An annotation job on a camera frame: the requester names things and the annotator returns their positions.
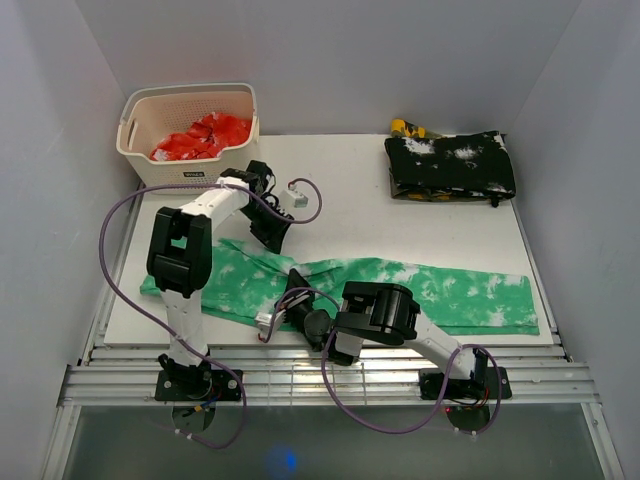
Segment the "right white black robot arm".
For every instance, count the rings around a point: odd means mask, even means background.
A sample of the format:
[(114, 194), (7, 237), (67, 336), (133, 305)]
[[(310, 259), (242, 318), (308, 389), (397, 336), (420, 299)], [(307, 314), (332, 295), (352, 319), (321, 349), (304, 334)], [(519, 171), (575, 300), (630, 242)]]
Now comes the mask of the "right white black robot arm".
[(472, 347), (452, 359), (460, 343), (422, 313), (408, 288), (393, 283), (348, 281), (335, 316), (315, 307), (315, 298), (311, 285), (292, 268), (278, 310), (313, 351), (327, 349), (331, 362), (352, 365), (365, 341), (410, 348), (439, 368), (437, 373), (419, 373), (422, 399), (435, 400), (442, 387), (446, 388), (446, 400), (463, 405), (478, 406), (500, 397), (504, 377), (489, 366), (488, 355)]

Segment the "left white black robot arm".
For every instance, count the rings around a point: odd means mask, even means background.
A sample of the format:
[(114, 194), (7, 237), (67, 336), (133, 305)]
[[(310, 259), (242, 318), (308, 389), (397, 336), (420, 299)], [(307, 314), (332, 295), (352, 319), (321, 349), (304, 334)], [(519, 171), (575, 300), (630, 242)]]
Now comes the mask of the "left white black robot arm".
[(245, 170), (228, 168), (214, 187), (180, 208), (161, 208), (155, 216), (147, 272), (160, 290), (170, 329), (169, 350), (158, 358), (162, 368), (156, 398), (178, 401), (237, 401), (235, 375), (214, 369), (204, 358), (202, 290), (213, 270), (213, 232), (242, 212), (250, 233), (267, 250), (280, 253), (293, 217), (270, 191), (275, 175), (266, 163), (252, 160)]

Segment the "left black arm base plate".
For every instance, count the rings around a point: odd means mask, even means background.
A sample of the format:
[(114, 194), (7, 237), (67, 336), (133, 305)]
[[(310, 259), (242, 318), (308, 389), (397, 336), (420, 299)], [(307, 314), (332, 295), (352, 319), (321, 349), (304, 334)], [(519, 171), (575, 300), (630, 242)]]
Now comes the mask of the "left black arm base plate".
[(240, 401), (239, 381), (229, 372), (214, 369), (198, 374), (191, 381), (185, 376), (161, 371), (158, 375), (153, 398), (161, 402)]

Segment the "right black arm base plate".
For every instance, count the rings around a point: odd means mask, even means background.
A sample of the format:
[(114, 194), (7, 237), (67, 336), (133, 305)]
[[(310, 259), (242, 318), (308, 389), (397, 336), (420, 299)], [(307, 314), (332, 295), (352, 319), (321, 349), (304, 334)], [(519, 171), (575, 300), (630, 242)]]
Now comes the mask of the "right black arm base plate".
[[(420, 397), (423, 400), (436, 400), (439, 397), (444, 373), (433, 369), (421, 369), (418, 372)], [(478, 379), (449, 379), (443, 398), (445, 400), (501, 400), (513, 396), (507, 371), (503, 367), (498, 370), (490, 368), (479, 375)]]

